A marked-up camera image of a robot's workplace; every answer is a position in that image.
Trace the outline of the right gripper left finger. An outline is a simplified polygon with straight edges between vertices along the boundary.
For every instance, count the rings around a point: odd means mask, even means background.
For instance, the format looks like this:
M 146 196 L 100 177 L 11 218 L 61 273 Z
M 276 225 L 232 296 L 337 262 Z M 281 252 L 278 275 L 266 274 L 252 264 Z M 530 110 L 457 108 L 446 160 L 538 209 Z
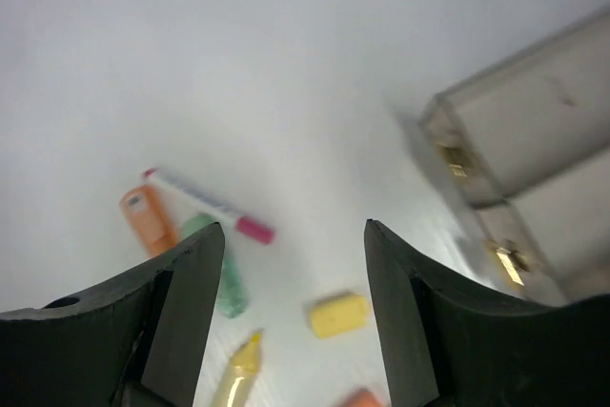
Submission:
M 214 223 L 44 308 L 2 313 L 2 405 L 193 405 L 224 249 Z

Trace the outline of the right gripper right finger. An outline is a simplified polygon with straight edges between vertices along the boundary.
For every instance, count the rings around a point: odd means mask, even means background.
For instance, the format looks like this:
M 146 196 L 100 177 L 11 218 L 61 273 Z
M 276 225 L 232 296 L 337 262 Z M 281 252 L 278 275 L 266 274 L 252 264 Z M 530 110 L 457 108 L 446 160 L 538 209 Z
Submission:
M 552 307 L 419 252 L 376 220 L 364 245 L 394 406 L 605 406 L 609 298 Z

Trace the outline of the green correction tape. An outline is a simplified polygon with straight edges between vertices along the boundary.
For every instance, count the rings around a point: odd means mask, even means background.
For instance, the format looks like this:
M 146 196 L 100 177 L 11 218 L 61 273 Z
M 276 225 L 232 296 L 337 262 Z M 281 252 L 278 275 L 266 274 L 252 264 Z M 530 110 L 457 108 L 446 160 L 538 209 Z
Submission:
M 209 215 L 196 214 L 182 223 L 181 236 L 185 239 L 213 223 L 215 220 Z M 248 306 L 246 291 L 228 241 L 225 242 L 215 306 L 227 318 L 235 318 L 243 314 Z

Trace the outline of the orange highlighter cap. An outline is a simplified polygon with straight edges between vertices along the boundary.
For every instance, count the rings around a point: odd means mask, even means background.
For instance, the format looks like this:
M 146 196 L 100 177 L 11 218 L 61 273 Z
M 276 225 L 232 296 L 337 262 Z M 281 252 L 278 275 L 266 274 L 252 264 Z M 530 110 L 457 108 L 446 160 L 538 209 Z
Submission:
M 382 407 L 380 400 L 368 389 L 360 388 L 341 400 L 337 407 Z

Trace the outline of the pink marker pen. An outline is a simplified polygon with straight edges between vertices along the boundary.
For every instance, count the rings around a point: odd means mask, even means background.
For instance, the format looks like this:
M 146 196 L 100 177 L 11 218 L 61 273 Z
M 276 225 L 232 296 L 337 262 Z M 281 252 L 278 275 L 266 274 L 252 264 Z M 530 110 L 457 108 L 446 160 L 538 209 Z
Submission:
M 177 196 L 201 213 L 208 214 L 257 243 L 270 245 L 275 239 L 275 230 L 264 222 L 203 192 L 175 173 L 163 168 L 151 168 L 144 171 L 142 177 L 146 182 Z

